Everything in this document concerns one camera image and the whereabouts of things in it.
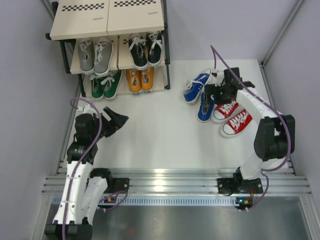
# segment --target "sneaker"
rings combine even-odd
[[[154,74],[154,67],[141,71],[141,87],[144,92],[150,92],[154,88]]]
[[[131,93],[138,94],[141,92],[140,71],[136,69],[127,69],[126,78],[128,80]]]
[[[101,84],[103,78],[92,74],[90,80],[92,97],[96,100],[102,99],[104,97],[104,88]]]
[[[105,77],[109,73],[111,58],[114,53],[114,45],[105,36],[100,37],[94,46],[95,60],[94,72],[99,77]]]
[[[220,133],[225,138],[233,138],[241,133],[251,122],[252,116],[243,109],[238,115],[227,121],[220,129]]]
[[[146,48],[148,49],[148,63],[155,67],[161,63],[163,39],[160,31],[146,33]]]
[[[204,87],[211,80],[211,69],[207,68],[199,74],[194,80],[189,80],[186,83],[186,90],[183,91],[184,99],[188,104],[194,104]]]
[[[214,109],[214,105],[215,103],[212,98],[211,98],[211,105],[208,105],[207,95],[203,92],[201,95],[201,105],[198,112],[198,120],[201,123],[206,123],[209,121],[211,113]]]
[[[218,105],[214,108],[211,119],[216,124],[221,124],[237,115],[243,109],[244,108],[239,106],[239,104],[235,101],[232,101],[232,103],[228,104]]]
[[[129,38],[129,50],[133,59],[134,67],[138,70],[145,70],[148,61],[145,54],[146,40],[141,33],[133,33]]]
[[[78,54],[82,73],[86,75],[93,74],[95,71],[94,41],[90,37],[80,40]]]
[[[117,95],[122,76],[122,70],[114,70],[110,71],[106,78],[102,80],[103,95],[107,100],[111,100]]]

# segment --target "white wall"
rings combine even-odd
[[[296,120],[294,163],[320,209],[320,1],[308,0],[267,64],[279,110]]]
[[[171,58],[262,61],[296,0],[167,0]]]
[[[0,3],[0,238],[30,239],[45,176],[59,157],[77,79],[64,73],[39,0]]]

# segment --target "shoe rack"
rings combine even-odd
[[[65,72],[78,76],[83,97],[91,96],[91,86],[89,76],[83,75],[80,68],[78,44],[81,38],[91,37],[97,41],[99,37],[108,37],[114,47],[110,70],[126,70],[134,68],[128,47],[130,35],[141,33],[145,38],[146,32],[151,31],[161,31],[164,40],[161,62],[154,68],[152,92],[170,89],[167,0],[60,0],[52,3],[52,9],[54,23],[45,36],[48,40],[59,41]],[[71,43],[73,48],[71,66],[66,43]],[[166,79],[162,66],[166,66]],[[117,94],[131,94],[125,75]]]

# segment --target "yellow shoe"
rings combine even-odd
[[[154,75],[154,67],[148,67],[146,70],[141,71],[141,86],[143,91],[150,92],[154,88]]]
[[[133,94],[141,92],[140,71],[136,69],[127,69],[126,78],[128,80],[130,91]]]

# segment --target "perforated metal strip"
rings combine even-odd
[[[99,203],[99,206],[112,206],[119,203],[123,196],[119,196],[116,203]],[[60,204],[61,196],[55,196],[52,204]],[[122,206],[238,206],[235,197],[211,196],[128,196]]]

